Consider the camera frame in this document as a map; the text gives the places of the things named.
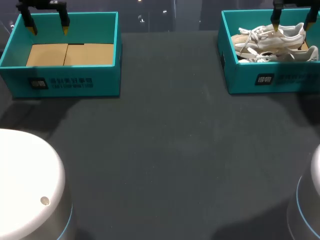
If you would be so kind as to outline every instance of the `white sneaker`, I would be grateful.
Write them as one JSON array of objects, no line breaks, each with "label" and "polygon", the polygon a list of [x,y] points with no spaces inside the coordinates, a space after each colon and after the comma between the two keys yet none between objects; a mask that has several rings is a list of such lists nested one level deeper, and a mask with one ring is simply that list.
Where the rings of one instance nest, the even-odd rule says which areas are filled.
[{"label": "white sneaker", "polygon": [[254,58],[248,48],[255,50],[258,54],[262,52],[275,52],[288,48],[298,49],[302,46],[306,38],[303,22],[296,26],[281,26],[278,31],[274,30],[272,24],[268,26],[258,26],[253,30],[239,28],[241,34],[231,37],[235,53],[243,58]]},{"label": "white sneaker", "polygon": [[239,63],[266,63],[266,62],[311,62],[318,61],[319,52],[316,46],[311,46],[308,50],[283,49],[278,52],[262,52],[258,54],[253,49],[248,48],[255,58],[242,59]]}]

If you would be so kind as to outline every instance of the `dark gray table surface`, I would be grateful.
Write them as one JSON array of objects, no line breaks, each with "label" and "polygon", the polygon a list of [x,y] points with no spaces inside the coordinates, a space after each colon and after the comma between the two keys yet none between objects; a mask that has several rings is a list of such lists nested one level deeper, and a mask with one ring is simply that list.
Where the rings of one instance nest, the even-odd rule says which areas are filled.
[{"label": "dark gray table surface", "polygon": [[63,160],[77,240],[287,240],[316,95],[230,95],[217,32],[123,34],[120,98],[12,100],[0,127]]}]

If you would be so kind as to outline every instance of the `teal box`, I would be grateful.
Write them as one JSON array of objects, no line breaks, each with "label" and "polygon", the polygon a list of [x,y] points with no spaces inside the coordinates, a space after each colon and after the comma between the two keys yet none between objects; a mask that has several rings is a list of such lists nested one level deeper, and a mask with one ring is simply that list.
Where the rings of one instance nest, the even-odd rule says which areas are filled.
[{"label": "teal box", "polygon": [[[71,12],[65,36],[58,13],[32,14],[34,36],[19,15],[0,59],[14,98],[119,96],[122,40],[117,12]],[[26,66],[33,44],[113,44],[111,65]]]},{"label": "teal box", "polygon": [[[319,92],[320,61],[308,62],[238,62],[231,36],[238,28],[252,30],[271,24],[272,10],[226,10],[221,12],[218,32],[218,50],[226,86],[230,94]],[[293,26],[303,23],[309,9],[284,9],[280,24]],[[306,34],[309,47],[320,47],[320,20]],[[260,84],[259,77],[268,77]]]}]

